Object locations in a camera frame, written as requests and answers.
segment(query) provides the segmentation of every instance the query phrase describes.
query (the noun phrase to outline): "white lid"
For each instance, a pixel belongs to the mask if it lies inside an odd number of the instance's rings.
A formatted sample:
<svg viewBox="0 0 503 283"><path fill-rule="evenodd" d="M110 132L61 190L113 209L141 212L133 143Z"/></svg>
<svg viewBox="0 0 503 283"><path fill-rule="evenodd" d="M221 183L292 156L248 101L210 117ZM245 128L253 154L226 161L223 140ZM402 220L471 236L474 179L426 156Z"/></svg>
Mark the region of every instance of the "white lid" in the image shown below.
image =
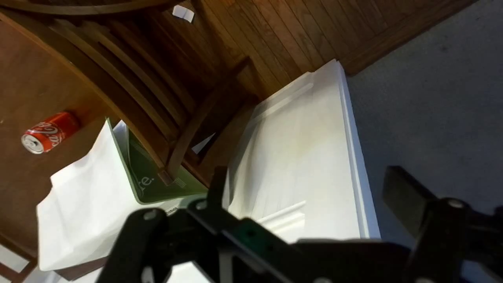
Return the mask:
<svg viewBox="0 0 503 283"><path fill-rule="evenodd" d="M33 135L23 134L20 137L20 143L25 146L33 154L42 154L44 153L44 145Z"/></svg>

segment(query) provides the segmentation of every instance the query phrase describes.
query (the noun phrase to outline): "black object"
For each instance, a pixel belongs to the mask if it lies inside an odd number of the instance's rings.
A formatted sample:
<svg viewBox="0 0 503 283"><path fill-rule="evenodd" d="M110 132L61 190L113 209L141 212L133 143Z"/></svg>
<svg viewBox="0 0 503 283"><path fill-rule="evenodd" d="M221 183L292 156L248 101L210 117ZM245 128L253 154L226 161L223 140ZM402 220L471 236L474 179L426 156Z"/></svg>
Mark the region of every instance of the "black object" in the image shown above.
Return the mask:
<svg viewBox="0 0 503 283"><path fill-rule="evenodd" d="M437 200L397 167L388 170L385 200L418 236L412 252L364 241L287 245L256 222L237 220L221 208L223 176L225 170L218 170L207 200L193 201L187 209L171 216L160 209L133 212L97 282L160 283L171 266L185 261L221 283L443 283L459 280L465 258L503 277L501 209L482 216L459 200Z"/></svg>

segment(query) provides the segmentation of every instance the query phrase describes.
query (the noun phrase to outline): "green object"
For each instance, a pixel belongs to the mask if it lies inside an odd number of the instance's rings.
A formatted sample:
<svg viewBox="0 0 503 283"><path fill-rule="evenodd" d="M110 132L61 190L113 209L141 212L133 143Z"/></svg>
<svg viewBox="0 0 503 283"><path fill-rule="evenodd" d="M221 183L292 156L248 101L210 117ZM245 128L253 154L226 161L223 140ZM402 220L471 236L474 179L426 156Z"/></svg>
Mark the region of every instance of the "green object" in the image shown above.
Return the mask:
<svg viewBox="0 0 503 283"><path fill-rule="evenodd" d="M132 135L132 132L129 132L127 164L133 181L133 194L138 203L148 205L207 192L207 189L184 167L179 168L171 184L163 184L163 181L157 176L157 167L148 157L146 151Z"/></svg>

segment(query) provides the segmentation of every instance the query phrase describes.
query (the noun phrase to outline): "soda can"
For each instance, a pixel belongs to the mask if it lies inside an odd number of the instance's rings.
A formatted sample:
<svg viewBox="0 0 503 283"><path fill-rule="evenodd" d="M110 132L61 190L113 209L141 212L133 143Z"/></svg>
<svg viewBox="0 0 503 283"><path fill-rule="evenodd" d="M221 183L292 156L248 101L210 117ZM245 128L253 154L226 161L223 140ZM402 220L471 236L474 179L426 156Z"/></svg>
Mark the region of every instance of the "soda can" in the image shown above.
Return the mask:
<svg viewBox="0 0 503 283"><path fill-rule="evenodd" d="M20 143L33 154L44 154L78 131L78 120L69 112L56 113L20 137Z"/></svg>

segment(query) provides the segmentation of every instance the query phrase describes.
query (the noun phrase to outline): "wooden table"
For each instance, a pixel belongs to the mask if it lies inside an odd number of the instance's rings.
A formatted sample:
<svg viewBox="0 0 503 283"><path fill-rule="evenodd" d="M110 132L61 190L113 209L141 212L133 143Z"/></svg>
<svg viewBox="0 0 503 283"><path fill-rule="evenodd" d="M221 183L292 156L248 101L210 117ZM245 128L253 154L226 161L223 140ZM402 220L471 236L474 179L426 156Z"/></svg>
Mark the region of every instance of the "wooden table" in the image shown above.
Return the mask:
<svg viewBox="0 0 503 283"><path fill-rule="evenodd" d="M92 146L103 118L116 115L63 65L0 22L0 233L36 255L36 205L50 175ZM25 129L70 109L83 128L48 154L20 145Z"/></svg>

